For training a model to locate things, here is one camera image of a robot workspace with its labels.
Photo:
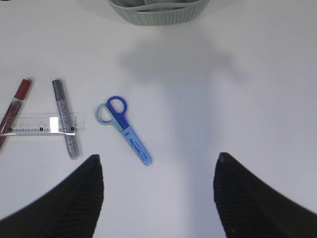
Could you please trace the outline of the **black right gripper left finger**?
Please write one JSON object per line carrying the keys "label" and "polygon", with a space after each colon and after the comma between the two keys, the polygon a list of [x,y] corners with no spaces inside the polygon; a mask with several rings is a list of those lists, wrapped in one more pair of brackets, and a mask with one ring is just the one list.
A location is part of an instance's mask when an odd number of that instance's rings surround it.
{"label": "black right gripper left finger", "polygon": [[104,201],[99,155],[26,207],[1,219],[2,238],[91,238]]}

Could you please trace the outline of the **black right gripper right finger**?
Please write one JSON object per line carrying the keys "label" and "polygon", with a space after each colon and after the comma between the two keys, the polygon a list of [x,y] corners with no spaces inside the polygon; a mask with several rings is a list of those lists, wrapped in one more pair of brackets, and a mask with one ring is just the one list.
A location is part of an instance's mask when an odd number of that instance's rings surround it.
{"label": "black right gripper right finger", "polygon": [[245,168],[219,154],[213,199],[228,238],[315,238],[317,215],[292,201]]}

